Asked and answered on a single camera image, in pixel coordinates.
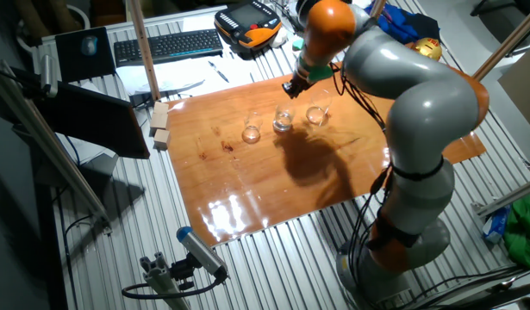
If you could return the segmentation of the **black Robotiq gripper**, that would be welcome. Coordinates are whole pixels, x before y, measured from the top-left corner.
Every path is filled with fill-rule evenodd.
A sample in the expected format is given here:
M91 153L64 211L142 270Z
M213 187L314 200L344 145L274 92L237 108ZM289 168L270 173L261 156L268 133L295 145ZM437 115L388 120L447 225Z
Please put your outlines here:
M283 90L290 99L298 98L303 91L308 90L312 85L306 77L302 77L298 71L295 71L291 80L283 83Z

